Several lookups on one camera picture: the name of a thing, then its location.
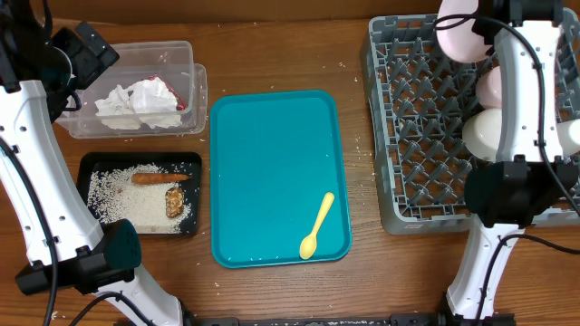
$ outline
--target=clear plastic container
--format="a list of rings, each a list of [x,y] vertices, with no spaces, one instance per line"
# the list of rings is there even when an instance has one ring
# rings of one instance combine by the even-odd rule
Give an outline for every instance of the clear plastic container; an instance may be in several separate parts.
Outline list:
[[[121,57],[87,90],[79,91],[82,108],[65,112],[56,121],[77,139],[142,137],[180,134],[197,134],[206,127],[208,109],[208,82],[206,69],[193,63],[193,50],[186,41],[113,44]],[[159,76],[178,94],[186,105],[185,110],[167,113],[126,114],[97,116],[95,101],[106,99],[120,85],[123,88],[135,82]],[[181,125],[169,128],[151,128],[140,118],[179,115]],[[135,120],[138,129],[111,129],[104,120]]]

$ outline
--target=crumpled paper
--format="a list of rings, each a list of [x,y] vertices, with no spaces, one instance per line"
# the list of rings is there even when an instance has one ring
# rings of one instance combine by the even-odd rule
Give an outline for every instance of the crumpled paper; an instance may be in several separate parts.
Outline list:
[[[159,77],[150,80],[138,81],[123,89],[117,85],[104,100],[94,102],[99,112],[97,116],[117,116],[125,114],[159,113],[159,116],[140,117],[132,119],[103,119],[101,122],[111,129],[139,129],[141,123],[151,128],[169,128],[181,125],[181,116],[178,114],[164,115],[162,113],[175,112],[178,100]]]

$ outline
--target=wooden table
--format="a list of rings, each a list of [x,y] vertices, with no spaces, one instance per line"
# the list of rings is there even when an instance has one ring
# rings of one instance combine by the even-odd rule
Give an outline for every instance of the wooden table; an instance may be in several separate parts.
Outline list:
[[[382,230],[370,156],[374,152],[372,125],[359,62],[367,24],[358,20],[99,28],[110,43],[190,41],[195,61],[208,70],[210,104],[231,94],[305,89],[328,91],[336,100],[354,240],[343,260],[329,264],[228,270],[216,263],[209,242],[208,128],[198,136],[126,141],[76,140],[54,126],[73,178],[82,156],[91,151],[196,151],[201,155],[204,174],[198,234],[141,238],[145,266],[165,290],[181,298],[198,317],[248,320],[433,312],[455,277],[467,234],[402,236]],[[4,190],[0,192],[0,207],[4,223],[0,229],[0,257],[4,261],[0,270],[0,323],[38,325],[47,294],[25,297],[18,291],[14,277],[27,260],[20,226]],[[578,227],[533,229],[529,233],[580,247]],[[579,270],[579,258],[522,241],[507,265],[496,308],[514,312],[521,325],[577,325]],[[68,324],[91,299],[75,290],[59,291],[54,325]],[[119,318],[121,315],[104,303],[95,307],[83,324],[110,324]]]

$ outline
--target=plastic spoon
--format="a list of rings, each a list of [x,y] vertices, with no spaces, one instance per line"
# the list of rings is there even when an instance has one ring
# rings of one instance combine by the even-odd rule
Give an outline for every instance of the plastic spoon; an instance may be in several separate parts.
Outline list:
[[[318,211],[318,217],[316,218],[316,222],[314,222],[312,232],[302,240],[302,243],[300,244],[300,257],[302,259],[310,259],[316,251],[316,235],[318,235],[318,230],[320,230],[320,226],[323,224],[323,221],[330,210],[330,206],[333,205],[333,201],[333,193],[326,193],[326,195],[324,195],[323,204],[320,206],[320,210]]]

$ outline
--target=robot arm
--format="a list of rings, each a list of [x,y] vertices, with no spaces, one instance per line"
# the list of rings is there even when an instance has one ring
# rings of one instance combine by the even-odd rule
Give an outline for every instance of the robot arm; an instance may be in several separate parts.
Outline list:
[[[176,297],[164,292],[140,264],[140,248],[137,248],[138,257],[130,264],[112,262],[115,257],[111,252],[133,249],[124,245],[125,242],[121,248],[116,247],[112,239],[129,234],[129,237],[134,236],[134,245],[139,246],[135,230],[127,223],[122,231],[113,228],[103,233],[99,222],[81,200],[57,146],[43,85],[39,81],[22,81],[20,88],[13,93],[0,89],[0,102],[4,104],[0,137],[17,149],[16,156],[46,212],[59,260],[59,286],[74,286],[95,296],[124,293],[154,323],[183,325],[187,310],[182,309]],[[16,277],[16,282],[25,294],[44,291],[50,285],[48,274],[53,262],[30,196],[4,154],[0,155],[0,179],[18,214],[30,262]],[[98,259],[109,262],[95,262]],[[144,324],[123,302],[107,300],[136,324]]]
[[[516,31],[536,50],[545,81],[542,92],[547,99],[543,117],[545,150],[560,183],[569,189],[578,179],[578,169],[561,159],[563,150],[556,132],[556,108],[552,100],[556,93],[556,47],[561,23],[558,17],[562,16],[562,4],[557,1],[513,3],[494,2],[497,6],[492,7],[491,1],[480,0],[478,13],[514,23]],[[498,163],[471,171],[466,181],[466,204],[477,215],[473,217],[459,273],[447,291],[445,311],[449,325],[477,319],[487,319],[489,325],[503,325],[506,320],[493,315],[493,301],[517,239],[509,240],[499,251],[488,287],[483,289],[492,256],[501,239],[522,235],[534,216],[553,205],[562,193],[549,176],[538,150],[540,87],[529,51],[510,31],[493,24],[476,20],[473,32],[495,45],[502,74],[503,120]],[[513,316],[508,322],[515,325]]]
[[[119,56],[89,25],[62,29],[47,43],[26,1],[0,1],[0,179],[23,229],[28,264],[16,282],[24,294],[51,286],[52,265],[59,287],[75,287],[99,297],[116,292],[123,302],[107,299],[134,323],[189,325],[185,306],[161,289],[141,265],[135,229],[123,220],[102,227],[81,200],[58,148],[51,123],[65,110],[66,99],[86,89]],[[17,171],[13,160],[20,162]],[[39,199],[58,261],[49,254],[25,173]]]

